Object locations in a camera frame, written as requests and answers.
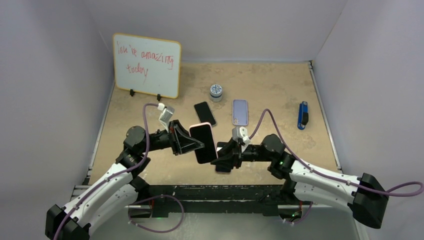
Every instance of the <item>white wall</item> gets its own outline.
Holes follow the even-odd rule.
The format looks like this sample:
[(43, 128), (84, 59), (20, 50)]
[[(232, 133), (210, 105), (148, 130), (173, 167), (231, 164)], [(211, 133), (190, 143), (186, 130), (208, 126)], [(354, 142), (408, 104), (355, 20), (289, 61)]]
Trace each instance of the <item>white wall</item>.
[[(343, 170), (386, 189), (424, 182), (423, 13), (422, 0), (349, 0), (314, 66)], [(423, 202), (391, 197), (370, 238), (423, 239)]]
[(44, 240), (87, 173), (112, 55), (84, 0), (2, 0), (0, 56), (0, 238)]
[(179, 41), (186, 61), (309, 61), (347, 0), (88, 0), (117, 32)]

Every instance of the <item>phone case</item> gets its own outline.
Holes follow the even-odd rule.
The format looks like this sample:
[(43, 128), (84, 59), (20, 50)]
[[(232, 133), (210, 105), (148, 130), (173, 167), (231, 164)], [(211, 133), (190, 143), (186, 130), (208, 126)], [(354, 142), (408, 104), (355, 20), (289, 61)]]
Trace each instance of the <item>phone case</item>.
[[(213, 134), (213, 132), (212, 132), (212, 125), (211, 125), (209, 122), (202, 122), (202, 123), (198, 123), (198, 124), (191, 125), (190, 127), (188, 127), (188, 135), (189, 135), (190, 137), (192, 137), (191, 129), (192, 129), (192, 128), (195, 128), (195, 127), (199, 127), (199, 126), (204, 126), (204, 125), (207, 125), (207, 126), (209, 126), (209, 128), (210, 128), (210, 133), (211, 133), (211, 135), (212, 135), (213, 148), (214, 148), (214, 150), (215, 150), (215, 156), (214, 156), (214, 157), (218, 158), (217, 145), (215, 144), (215, 138), (214, 138), (214, 134)], [(198, 151), (198, 149), (197, 149), (197, 150), (194, 150), (194, 152), (196, 153), (196, 159), (198, 158), (197, 151)]]
[(243, 99), (234, 99), (232, 101), (232, 124), (235, 126), (247, 126), (248, 123), (248, 101)]

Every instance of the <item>whiteboard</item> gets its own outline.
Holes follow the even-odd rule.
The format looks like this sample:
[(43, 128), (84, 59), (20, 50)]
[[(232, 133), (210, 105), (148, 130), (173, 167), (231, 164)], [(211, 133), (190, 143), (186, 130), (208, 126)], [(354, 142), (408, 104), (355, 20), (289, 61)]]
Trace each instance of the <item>whiteboard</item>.
[(115, 33), (116, 86), (175, 99), (180, 84), (181, 49), (177, 41)]

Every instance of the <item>beige tabletop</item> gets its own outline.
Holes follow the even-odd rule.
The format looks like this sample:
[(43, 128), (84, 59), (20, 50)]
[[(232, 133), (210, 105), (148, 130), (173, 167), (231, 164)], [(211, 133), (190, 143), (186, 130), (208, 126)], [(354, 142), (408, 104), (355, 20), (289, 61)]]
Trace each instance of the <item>beige tabletop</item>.
[[(210, 87), (220, 84), (223, 98), (220, 102), (209, 99)], [(175, 108), (172, 120), (178, 119), (188, 130), (198, 124), (194, 104), (207, 101), (217, 125), (212, 128), (216, 142), (231, 138), (232, 102), (248, 102), (249, 134), (255, 129), (265, 108), (269, 108), (287, 144), (304, 160), (336, 171), (332, 145), (321, 113), (317, 94), (306, 63), (183, 63), (180, 71), (179, 96), (162, 98), (166, 106)], [(299, 104), (308, 102), (309, 123), (305, 130), (297, 128)], [(123, 149), (127, 130), (144, 126), (142, 108), (145, 103), (157, 103), (156, 96), (114, 88), (104, 127), (98, 144), (90, 184), (98, 180), (114, 163)], [(148, 127), (151, 132), (163, 129), (158, 121), (160, 111), (147, 108)], [(260, 144), (268, 134), (276, 133), (269, 115), (266, 115), (253, 144)], [(267, 171), (268, 162), (243, 162), (231, 174), (215, 173), (215, 166), (198, 164), (194, 152), (174, 156), (171, 149), (151, 151), (150, 164), (140, 174), (149, 184), (281, 184)]]

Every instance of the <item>black smartphone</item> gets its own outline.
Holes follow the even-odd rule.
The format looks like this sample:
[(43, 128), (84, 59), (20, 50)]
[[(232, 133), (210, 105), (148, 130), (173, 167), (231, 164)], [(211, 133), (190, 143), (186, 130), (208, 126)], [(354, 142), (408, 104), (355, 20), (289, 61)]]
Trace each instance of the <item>black smartphone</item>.
[(214, 115), (212, 115), (211, 109), (207, 102), (201, 102), (194, 105), (197, 116), (201, 123), (210, 123), (211, 126), (215, 126), (217, 121), (215, 121)]
[[(225, 146), (225, 144), (227, 144), (227, 143), (226, 142), (223, 142), (223, 141), (217, 142), (216, 143), (216, 151), (218, 152), (222, 147)], [(221, 167), (221, 166), (216, 165), (215, 166), (215, 172), (217, 174), (229, 174), (229, 173), (231, 173), (231, 169), (228, 169), (226, 167)]]
[(218, 158), (214, 136), (212, 135), (212, 126), (209, 122), (191, 125), (188, 132), (190, 137), (204, 143), (203, 148), (194, 150), (199, 164), (207, 164)]

